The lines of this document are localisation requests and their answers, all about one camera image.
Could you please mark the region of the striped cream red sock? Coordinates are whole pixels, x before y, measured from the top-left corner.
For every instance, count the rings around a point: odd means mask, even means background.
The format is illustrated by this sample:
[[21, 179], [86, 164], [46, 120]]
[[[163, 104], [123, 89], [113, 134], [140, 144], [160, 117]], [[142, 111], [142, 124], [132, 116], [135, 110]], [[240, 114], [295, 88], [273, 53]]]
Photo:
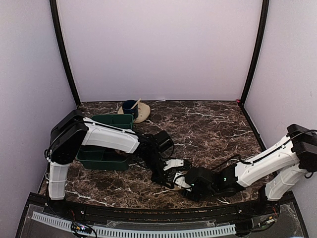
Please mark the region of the striped cream red sock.
[[171, 188], [171, 190], [175, 190], [175, 191], [177, 191], [177, 190], [180, 190], [180, 188], [179, 188], [179, 187], [177, 187], [177, 186], [174, 186], [174, 188]]

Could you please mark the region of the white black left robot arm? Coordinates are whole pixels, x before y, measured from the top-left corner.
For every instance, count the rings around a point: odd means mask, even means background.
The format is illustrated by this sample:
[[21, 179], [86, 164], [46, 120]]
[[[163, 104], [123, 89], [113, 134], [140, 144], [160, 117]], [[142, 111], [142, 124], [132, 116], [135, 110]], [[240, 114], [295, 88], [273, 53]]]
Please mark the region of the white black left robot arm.
[[50, 207], [59, 216], [66, 216], [70, 206], [65, 198], [68, 169], [83, 146], [114, 149], [141, 158], [152, 172], [151, 180], [173, 188], [167, 178], [159, 139], [169, 140], [161, 131], [156, 135], [143, 134], [132, 129], [123, 129], [94, 121], [83, 116], [79, 110], [71, 111], [52, 130], [44, 157], [50, 166], [48, 195]]

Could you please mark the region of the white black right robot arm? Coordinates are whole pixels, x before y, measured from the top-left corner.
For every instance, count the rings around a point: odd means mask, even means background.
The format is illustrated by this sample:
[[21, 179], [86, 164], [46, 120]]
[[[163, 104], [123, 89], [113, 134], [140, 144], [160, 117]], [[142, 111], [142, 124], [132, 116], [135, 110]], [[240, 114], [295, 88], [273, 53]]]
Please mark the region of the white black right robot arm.
[[191, 168], [185, 175], [189, 188], [183, 196], [200, 201], [205, 197], [231, 197], [259, 179], [274, 172], [278, 175], [263, 187], [263, 196], [253, 203], [253, 211], [263, 215], [301, 178], [317, 171], [317, 131], [297, 124], [287, 127], [280, 141], [245, 161], [239, 161], [220, 172], [204, 167]]

